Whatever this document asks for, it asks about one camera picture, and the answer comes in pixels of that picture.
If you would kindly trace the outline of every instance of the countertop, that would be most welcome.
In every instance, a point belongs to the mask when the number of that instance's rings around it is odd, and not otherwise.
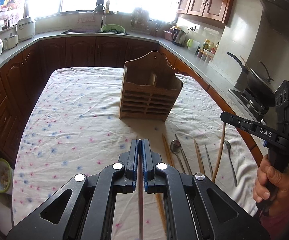
[[[77,36],[106,36],[106,37],[122,37],[127,39],[136,39],[143,41],[156,42],[159,45],[166,48],[172,54],[181,59],[190,68],[192,68],[198,75],[200,75],[210,86],[217,91],[217,93],[227,102],[227,104],[232,108],[232,110],[241,117],[246,119],[252,119],[249,113],[243,108],[243,106],[228,92],[229,89],[234,89],[234,86],[226,80],[220,73],[208,65],[205,61],[197,58],[192,52],[187,48],[179,47],[172,44],[171,41],[160,37],[153,37],[142,33],[129,32],[129,35],[125,34],[114,34],[114,33],[63,33],[66,30],[52,31],[46,33],[36,34],[33,38],[20,42],[19,45],[10,50],[4,51],[0,56],[0,68],[8,62],[11,58],[16,56],[21,51],[25,50],[27,47],[33,45],[40,40],[47,40],[53,38],[61,37],[77,37]],[[263,140],[253,136],[256,144],[263,154],[267,153],[266,148],[264,148]]]

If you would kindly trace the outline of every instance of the wooden knife block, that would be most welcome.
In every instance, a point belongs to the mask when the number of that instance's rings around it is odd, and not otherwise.
[[[123,73],[119,118],[165,121],[182,89],[182,81],[175,73],[166,57],[158,51],[127,61]]]

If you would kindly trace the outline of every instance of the electric kettle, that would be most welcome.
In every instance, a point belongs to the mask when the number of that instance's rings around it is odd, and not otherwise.
[[[185,41],[186,34],[183,30],[179,29],[173,29],[172,34],[171,34],[173,44],[183,47],[183,43]]]

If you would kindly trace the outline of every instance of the pink container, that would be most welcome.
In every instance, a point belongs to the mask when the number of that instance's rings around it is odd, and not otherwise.
[[[171,32],[163,31],[165,34],[165,39],[168,41],[172,41]]]

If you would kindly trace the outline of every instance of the wok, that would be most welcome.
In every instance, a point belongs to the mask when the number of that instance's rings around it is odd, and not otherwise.
[[[271,90],[270,87],[265,83],[265,81],[251,68],[248,70],[234,54],[227,52],[230,57],[233,57],[240,65],[243,72],[247,74],[247,84],[250,91],[254,94],[256,99],[258,99],[264,106],[272,107],[275,106],[275,93]],[[268,76],[269,72],[266,66],[262,63],[265,67]]]

